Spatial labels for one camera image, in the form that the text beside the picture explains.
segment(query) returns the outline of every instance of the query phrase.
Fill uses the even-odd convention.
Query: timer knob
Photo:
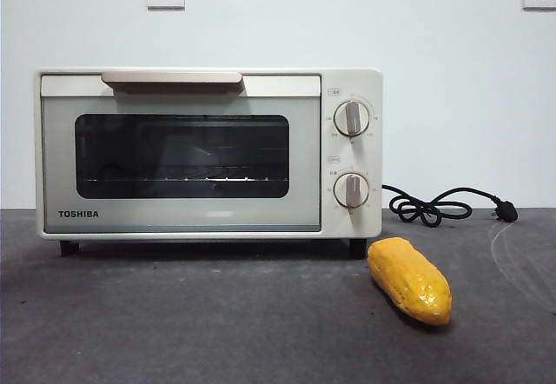
[[[358,136],[365,132],[368,120],[367,108],[355,100],[342,103],[334,113],[334,124],[345,136]]]
[[[367,201],[368,184],[362,175],[347,173],[334,185],[334,195],[339,204],[346,208],[358,208]]]

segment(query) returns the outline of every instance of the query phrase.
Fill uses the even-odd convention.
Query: oven door
[[[46,233],[321,229],[318,76],[149,78],[43,76]]]

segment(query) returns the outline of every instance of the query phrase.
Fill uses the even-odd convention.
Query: oven foot
[[[79,252],[79,242],[60,241],[60,256],[74,255]]]
[[[362,260],[367,256],[367,239],[357,238],[349,240],[349,257],[352,260]]]

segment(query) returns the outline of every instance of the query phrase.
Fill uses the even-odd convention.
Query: control panel
[[[323,229],[347,238],[378,235],[382,76],[373,70],[324,74],[322,92]]]

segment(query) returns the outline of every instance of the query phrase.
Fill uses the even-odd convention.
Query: toshiba logo
[[[98,217],[97,210],[58,210],[60,217]]]

